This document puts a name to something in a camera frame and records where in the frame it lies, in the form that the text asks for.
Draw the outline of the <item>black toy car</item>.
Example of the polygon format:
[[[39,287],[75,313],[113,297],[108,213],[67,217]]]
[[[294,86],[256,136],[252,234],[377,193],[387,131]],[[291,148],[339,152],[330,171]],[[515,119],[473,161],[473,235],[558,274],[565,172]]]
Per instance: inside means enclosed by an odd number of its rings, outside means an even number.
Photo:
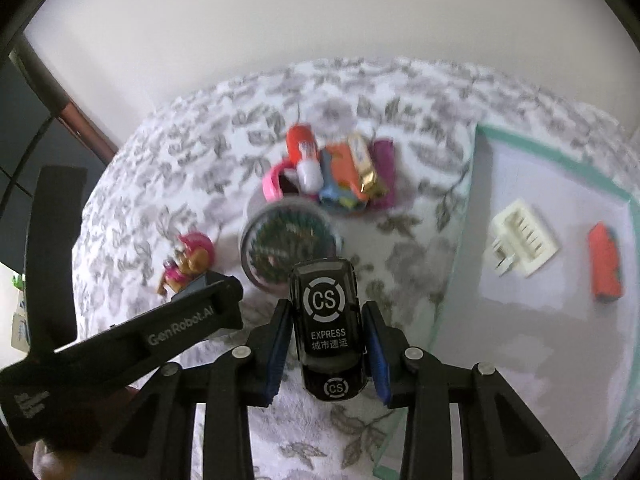
[[[323,402],[353,398],[367,382],[354,267],[343,258],[299,263],[288,288],[305,388]]]

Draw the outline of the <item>pink brown puppy figure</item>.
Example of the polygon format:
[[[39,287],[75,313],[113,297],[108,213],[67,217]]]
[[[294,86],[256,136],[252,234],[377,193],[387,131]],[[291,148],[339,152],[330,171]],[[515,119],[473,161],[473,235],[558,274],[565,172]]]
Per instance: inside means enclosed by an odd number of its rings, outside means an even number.
[[[215,262],[215,245],[206,234],[198,231],[180,234],[178,243],[174,255],[163,263],[163,273],[156,289],[163,297],[168,289],[172,292],[183,290]]]

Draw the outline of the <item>round tin of beads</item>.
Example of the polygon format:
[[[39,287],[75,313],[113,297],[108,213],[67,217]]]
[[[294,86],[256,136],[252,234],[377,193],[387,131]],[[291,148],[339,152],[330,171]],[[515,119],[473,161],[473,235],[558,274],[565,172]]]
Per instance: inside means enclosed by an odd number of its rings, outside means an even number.
[[[263,292],[288,293],[296,264],[333,258],[342,238],[329,215],[311,200],[282,198],[260,208],[245,223],[239,241],[242,269]]]

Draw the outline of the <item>purple bar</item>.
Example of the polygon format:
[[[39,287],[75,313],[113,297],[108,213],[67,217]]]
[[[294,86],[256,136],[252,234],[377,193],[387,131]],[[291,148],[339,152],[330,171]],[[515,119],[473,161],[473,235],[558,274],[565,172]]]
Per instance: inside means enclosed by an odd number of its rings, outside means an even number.
[[[387,192],[384,196],[370,201],[372,209],[390,209],[396,205],[396,153],[390,139],[375,140],[370,144],[370,155],[378,176],[384,182]]]

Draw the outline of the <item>pink bracelet band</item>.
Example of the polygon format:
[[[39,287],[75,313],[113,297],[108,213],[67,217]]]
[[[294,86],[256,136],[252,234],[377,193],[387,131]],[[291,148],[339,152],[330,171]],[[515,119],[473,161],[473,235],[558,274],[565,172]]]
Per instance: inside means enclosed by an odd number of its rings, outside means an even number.
[[[287,158],[272,166],[262,177],[262,195],[270,203],[289,195],[299,195],[295,165]]]

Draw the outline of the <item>white plug adapter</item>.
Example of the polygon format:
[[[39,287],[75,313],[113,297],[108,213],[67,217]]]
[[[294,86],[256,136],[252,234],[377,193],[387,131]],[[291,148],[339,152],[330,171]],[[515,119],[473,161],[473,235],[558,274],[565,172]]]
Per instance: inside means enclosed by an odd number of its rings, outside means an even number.
[[[489,221],[484,258],[498,275],[515,271],[528,278],[559,249],[533,208],[524,200],[514,200]]]

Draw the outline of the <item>red white glue bottle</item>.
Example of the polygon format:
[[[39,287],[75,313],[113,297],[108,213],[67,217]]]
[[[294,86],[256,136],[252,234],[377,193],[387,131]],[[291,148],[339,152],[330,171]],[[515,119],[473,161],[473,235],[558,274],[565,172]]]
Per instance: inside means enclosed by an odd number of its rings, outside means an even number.
[[[294,125],[286,134],[288,159],[295,165],[300,190],[307,195],[317,195],[323,186],[318,144],[311,128]]]

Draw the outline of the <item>orange blue puzzle block toy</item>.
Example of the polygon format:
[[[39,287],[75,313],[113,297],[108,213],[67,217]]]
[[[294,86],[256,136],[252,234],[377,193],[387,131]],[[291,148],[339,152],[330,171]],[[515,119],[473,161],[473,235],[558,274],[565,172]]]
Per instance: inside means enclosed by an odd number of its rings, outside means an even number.
[[[620,274],[620,252],[614,232],[603,222],[598,222],[587,237],[591,291],[595,300],[612,302],[623,297],[624,288]]]

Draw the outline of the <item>teal cardboard box lid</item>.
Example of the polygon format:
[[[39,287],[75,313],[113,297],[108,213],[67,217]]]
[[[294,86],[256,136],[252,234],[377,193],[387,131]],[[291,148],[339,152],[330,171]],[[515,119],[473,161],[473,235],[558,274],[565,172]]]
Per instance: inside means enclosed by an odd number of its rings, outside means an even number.
[[[524,200],[559,251],[524,278],[498,275],[489,221]],[[594,299],[587,237],[605,223],[620,252],[623,297]],[[497,367],[585,479],[617,478],[639,442],[639,195],[592,158],[524,136],[476,134],[457,235],[396,243],[385,258],[393,315],[442,361]]]

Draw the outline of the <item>floral white blanket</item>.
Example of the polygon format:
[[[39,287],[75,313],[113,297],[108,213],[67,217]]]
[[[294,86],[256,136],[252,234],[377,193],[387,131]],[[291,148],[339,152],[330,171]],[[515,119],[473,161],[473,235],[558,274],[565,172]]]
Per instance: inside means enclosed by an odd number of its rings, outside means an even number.
[[[295,258],[329,242],[383,315],[430,344],[484,126],[638,191],[616,120],[489,68],[336,58],[235,78],[161,107],[92,190],[74,248],[79,337],[157,306],[202,232],[216,265],[242,273],[250,325]]]

